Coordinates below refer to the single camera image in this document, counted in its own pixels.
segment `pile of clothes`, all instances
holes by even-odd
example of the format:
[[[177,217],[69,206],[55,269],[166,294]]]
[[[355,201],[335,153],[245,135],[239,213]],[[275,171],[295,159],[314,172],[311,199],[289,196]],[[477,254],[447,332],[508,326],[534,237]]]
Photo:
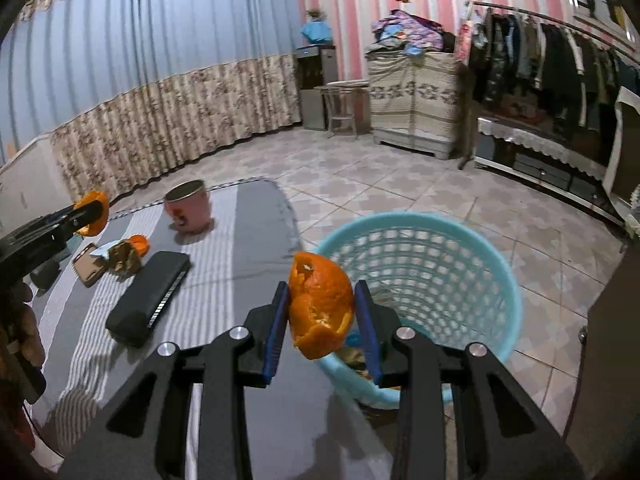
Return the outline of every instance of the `pile of clothes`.
[[[621,86],[638,93],[638,69],[615,49],[603,50],[578,32],[532,16],[499,15],[489,8],[484,18],[476,12],[473,22],[474,98],[500,112],[505,102],[513,103],[510,96],[533,95],[552,119],[553,133],[572,147],[585,134],[596,134],[585,155],[608,160],[616,129],[613,105]]]
[[[366,48],[367,53],[388,50],[420,56],[423,52],[453,52],[455,44],[453,34],[444,32],[439,23],[399,9],[373,22],[371,29],[376,42]]]

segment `window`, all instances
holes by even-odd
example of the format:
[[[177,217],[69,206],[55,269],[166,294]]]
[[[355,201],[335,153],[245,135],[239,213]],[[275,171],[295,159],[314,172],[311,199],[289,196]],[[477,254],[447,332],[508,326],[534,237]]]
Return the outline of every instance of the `window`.
[[[635,29],[618,0],[574,0],[576,18],[633,45]]]

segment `gray striped tablecloth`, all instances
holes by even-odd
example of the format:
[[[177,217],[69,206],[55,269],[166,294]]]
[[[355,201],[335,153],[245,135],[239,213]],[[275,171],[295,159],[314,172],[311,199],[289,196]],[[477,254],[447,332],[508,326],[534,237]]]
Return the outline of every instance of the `gray striped tablecloth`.
[[[190,272],[144,348],[116,343],[104,327],[132,278],[120,282],[105,274],[86,288],[68,265],[55,285],[35,298],[47,354],[47,389],[32,415],[49,446],[68,452],[97,410],[159,343],[173,341],[181,348],[206,344],[241,324],[251,308],[270,302],[278,282],[287,279],[300,238],[277,185],[255,179],[217,187],[210,197],[216,224],[204,235],[176,234],[157,203],[114,215],[98,237],[84,240],[78,249],[91,241],[99,245],[143,234],[151,246],[144,261],[156,251],[191,257]],[[187,479],[196,478],[200,392],[200,386],[194,387]],[[293,349],[287,334],[273,384],[266,390],[246,389],[256,479],[378,478],[372,476],[378,456],[365,453],[361,442],[370,435],[361,431],[354,436],[358,415],[347,417],[350,410],[322,372]]]

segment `teal plastic basket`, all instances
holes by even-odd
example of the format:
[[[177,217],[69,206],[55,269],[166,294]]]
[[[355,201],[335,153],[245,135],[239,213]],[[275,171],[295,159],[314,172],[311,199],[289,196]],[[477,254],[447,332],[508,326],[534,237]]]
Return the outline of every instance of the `teal plastic basket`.
[[[437,214],[389,212],[343,225],[316,249],[340,265],[354,285],[367,280],[403,324],[437,344],[487,345],[505,362],[520,335],[518,283],[504,257],[481,235]],[[334,387],[357,401],[396,409],[400,392],[379,388],[335,354],[316,361]],[[443,386],[444,403],[451,390]]]

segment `mug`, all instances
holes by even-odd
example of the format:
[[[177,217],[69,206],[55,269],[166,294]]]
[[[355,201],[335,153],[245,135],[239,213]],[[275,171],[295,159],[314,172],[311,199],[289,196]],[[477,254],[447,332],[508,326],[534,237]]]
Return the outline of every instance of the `mug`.
[[[164,196],[164,210],[181,233],[204,231],[211,223],[211,204],[204,182],[191,180],[174,187]]]

